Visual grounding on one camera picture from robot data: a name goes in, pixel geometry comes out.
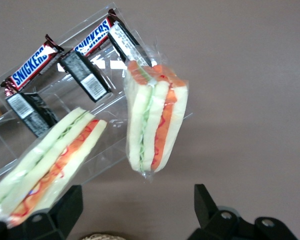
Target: plastic packaging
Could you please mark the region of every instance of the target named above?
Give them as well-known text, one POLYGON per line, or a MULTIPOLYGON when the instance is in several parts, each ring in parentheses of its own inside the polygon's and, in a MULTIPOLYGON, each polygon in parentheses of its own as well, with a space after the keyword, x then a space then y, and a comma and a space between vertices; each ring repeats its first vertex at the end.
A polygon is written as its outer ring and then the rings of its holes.
POLYGON ((149 178, 170 157, 185 116, 188 82, 165 65, 126 65, 127 158, 133 170, 149 178))
POLYGON ((0 182, 0 221, 13 227, 53 205, 107 125, 94 117, 76 108, 23 154, 0 182))

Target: nutrition label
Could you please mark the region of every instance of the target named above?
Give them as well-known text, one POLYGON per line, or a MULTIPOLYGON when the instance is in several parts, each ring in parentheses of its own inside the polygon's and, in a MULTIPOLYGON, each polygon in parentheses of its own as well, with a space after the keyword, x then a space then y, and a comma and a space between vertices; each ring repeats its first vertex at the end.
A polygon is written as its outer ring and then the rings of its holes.
POLYGON ((136 45, 129 39, 127 34, 118 24, 115 24, 109 31, 119 48, 122 50, 126 58, 130 61, 135 60, 141 66, 149 66, 144 57, 140 54, 136 45))
POLYGON ((35 111, 32 106, 18 93, 8 98, 7 102, 21 119, 25 119, 35 111))
POLYGON ((92 73, 84 78, 81 81, 81 84, 96 101, 102 98, 107 93, 107 90, 104 88, 104 86, 102 86, 96 76, 92 73))

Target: wrapped sandwich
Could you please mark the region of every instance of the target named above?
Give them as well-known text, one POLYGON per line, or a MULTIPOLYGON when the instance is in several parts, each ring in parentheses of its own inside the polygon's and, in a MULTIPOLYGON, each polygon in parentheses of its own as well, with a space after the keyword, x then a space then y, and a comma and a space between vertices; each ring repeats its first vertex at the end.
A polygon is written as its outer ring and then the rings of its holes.
POLYGON ((58 122, 0 182, 0 221, 13 227, 34 211, 50 208, 106 125, 81 108, 58 122))
POLYGON ((127 157, 133 170, 147 175, 165 167, 183 122, 188 86, 164 65, 127 63, 127 157))

